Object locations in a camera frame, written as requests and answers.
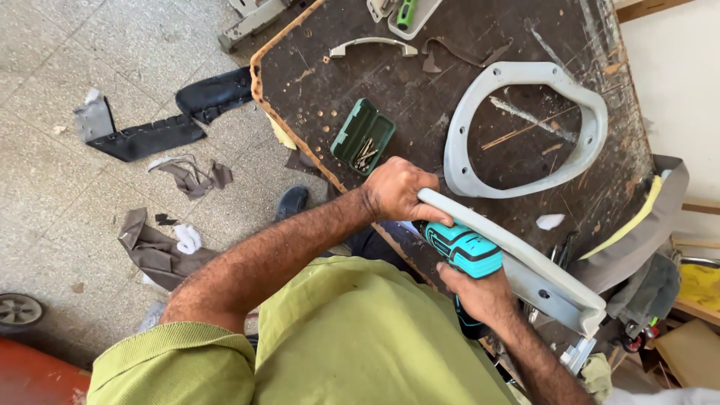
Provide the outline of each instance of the cordless drill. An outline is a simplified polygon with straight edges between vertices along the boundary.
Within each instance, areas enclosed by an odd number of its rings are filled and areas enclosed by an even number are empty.
[[[413,221],[413,225],[448,259],[448,264],[476,280],[495,274],[503,266],[503,254],[498,245],[458,221],[452,228],[428,221]],[[460,329],[466,338],[477,340],[488,334],[490,328],[468,315],[457,295],[453,301]]]

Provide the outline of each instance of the foot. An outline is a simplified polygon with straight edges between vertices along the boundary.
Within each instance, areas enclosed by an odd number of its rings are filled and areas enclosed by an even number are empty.
[[[307,187],[295,185],[285,190],[277,201],[275,221],[288,219],[305,209],[307,204]]]

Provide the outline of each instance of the wooden workbench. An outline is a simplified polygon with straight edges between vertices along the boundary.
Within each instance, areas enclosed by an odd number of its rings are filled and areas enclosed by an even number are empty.
[[[458,197],[541,252],[582,233],[574,257],[607,239],[642,206],[652,160],[611,0],[445,1],[418,36],[442,36],[480,57],[506,44],[502,61],[553,61],[583,86],[603,95],[608,140],[592,167],[546,192],[508,200]],[[431,43],[439,74],[422,70],[424,55],[402,58],[390,45],[355,45],[341,59],[328,50],[358,37],[394,37],[375,24],[364,1],[317,0],[251,59],[253,96],[340,190],[364,181],[329,151],[356,100],[369,98],[397,130],[382,159],[397,155],[428,172],[443,164],[446,131],[455,107],[481,69]],[[547,86],[510,86],[488,97],[469,129],[469,155],[478,177],[496,188],[516,187],[557,169],[575,146],[580,112]],[[483,150],[508,134],[514,136]],[[566,214],[552,231],[535,224],[543,214]],[[440,291],[439,255],[394,223],[381,224],[396,250]]]

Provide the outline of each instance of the man's right arm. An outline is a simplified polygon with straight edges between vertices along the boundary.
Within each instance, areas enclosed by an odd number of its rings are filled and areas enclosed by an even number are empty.
[[[519,311],[504,270],[482,280],[473,280],[445,263],[438,263],[438,271],[465,311],[500,338],[534,405],[595,404]]]

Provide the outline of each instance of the green plastic box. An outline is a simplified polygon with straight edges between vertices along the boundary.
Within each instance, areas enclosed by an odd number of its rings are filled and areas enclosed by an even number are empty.
[[[380,114],[370,100],[359,99],[345,120],[340,133],[335,137],[330,152],[350,169],[367,176],[375,168],[394,132],[395,123],[391,119]],[[353,167],[353,162],[368,138],[372,138],[373,142],[370,151],[377,149],[377,152],[370,158],[371,161],[367,162],[366,170],[363,172]]]

